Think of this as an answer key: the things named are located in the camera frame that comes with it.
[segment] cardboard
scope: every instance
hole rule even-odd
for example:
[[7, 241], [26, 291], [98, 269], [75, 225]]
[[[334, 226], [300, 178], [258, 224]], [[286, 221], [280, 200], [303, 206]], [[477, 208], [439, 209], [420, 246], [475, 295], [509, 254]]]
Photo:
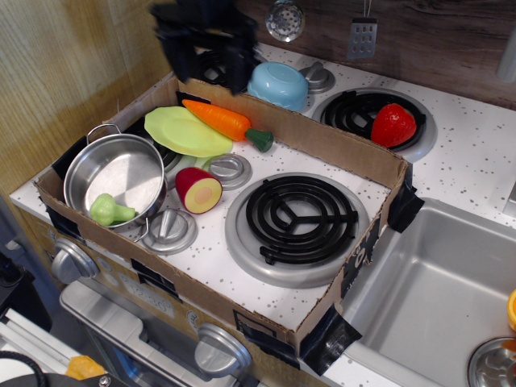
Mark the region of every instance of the cardboard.
[[[347, 258], [347, 262], [354, 263], [358, 259], [361, 264], [365, 256], [370, 256], [377, 238], [377, 230], [381, 230], [387, 223], [389, 204], [404, 181], [409, 167], [407, 161], [366, 139], [317, 123], [301, 114], [281, 109], [254, 97], [232, 96], [228, 89], [208, 85], [201, 81], [190, 80], [183, 84], [172, 75], [168, 75], [158, 82], [108, 122], [115, 123], [121, 130], [124, 130], [158, 106], [176, 105], [178, 90], [208, 99], [217, 106], [244, 114], [249, 117], [254, 127], [271, 131], [278, 141], [291, 148], [306, 152], [391, 189], [368, 230], [360, 237], [358, 248]], [[337, 306], [341, 300], [344, 266], [331, 282], [324, 297], [304, 318], [298, 329], [295, 331], [287, 329], [265, 316], [246, 310], [129, 239], [118, 235], [111, 229], [100, 227], [90, 218], [67, 207], [62, 193], [63, 181], [52, 169], [36, 182], [36, 186], [43, 202], [54, 211], [75, 222], [83, 238], [95, 242], [124, 259], [138, 260], [141, 264], [171, 281], [181, 299], [192, 302], [227, 326], [239, 330], [237, 321], [247, 321], [246, 323], [252, 325], [254, 329], [293, 346], [297, 353], [302, 339], [314, 329], [328, 309], [333, 305]], [[376, 236], [370, 236], [370, 231], [373, 229], [376, 230]]]

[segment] green broccoli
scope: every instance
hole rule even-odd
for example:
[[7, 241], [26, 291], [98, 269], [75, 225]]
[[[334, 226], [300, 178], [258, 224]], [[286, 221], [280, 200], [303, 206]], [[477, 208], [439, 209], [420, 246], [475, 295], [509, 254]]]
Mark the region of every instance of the green broccoli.
[[94, 221], [103, 226], [110, 226], [114, 222], [126, 222], [135, 217], [134, 208], [116, 204], [114, 198], [108, 193], [98, 195], [89, 213]]

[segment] stainless steel sink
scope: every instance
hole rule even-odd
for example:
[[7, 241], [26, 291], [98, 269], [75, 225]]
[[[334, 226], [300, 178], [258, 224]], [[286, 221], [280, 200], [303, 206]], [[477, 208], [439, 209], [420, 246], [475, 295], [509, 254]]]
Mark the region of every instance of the stainless steel sink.
[[363, 338], [353, 360], [405, 386], [467, 386], [483, 342], [515, 336], [506, 304], [516, 289], [516, 230], [424, 199], [403, 232], [387, 228], [343, 300]]

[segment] blue bowl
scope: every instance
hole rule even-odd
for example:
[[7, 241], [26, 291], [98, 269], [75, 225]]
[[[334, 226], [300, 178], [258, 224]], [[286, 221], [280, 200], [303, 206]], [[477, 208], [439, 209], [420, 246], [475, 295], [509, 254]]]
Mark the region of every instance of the blue bowl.
[[248, 93], [285, 109], [300, 111], [306, 104], [308, 81], [287, 64], [264, 62], [252, 72]]

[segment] gray knob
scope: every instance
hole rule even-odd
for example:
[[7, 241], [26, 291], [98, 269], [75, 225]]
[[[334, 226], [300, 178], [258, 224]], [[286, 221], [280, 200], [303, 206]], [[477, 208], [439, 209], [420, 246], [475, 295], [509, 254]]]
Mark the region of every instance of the gray knob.
[[335, 76], [323, 67], [321, 62], [315, 62], [310, 67], [300, 70], [308, 81], [310, 94], [320, 94], [335, 86]]
[[69, 239], [56, 241], [56, 257], [52, 262], [52, 275], [64, 284], [81, 277], [91, 278], [99, 273], [95, 262]]
[[177, 254], [195, 241], [197, 233], [192, 215], [167, 208], [152, 220], [144, 243], [157, 254]]
[[240, 341], [220, 327], [204, 323], [199, 327], [195, 362], [211, 377], [226, 377], [251, 365], [252, 358]]
[[232, 153], [210, 160], [207, 170], [220, 181], [226, 191], [241, 187], [252, 175], [249, 161]]

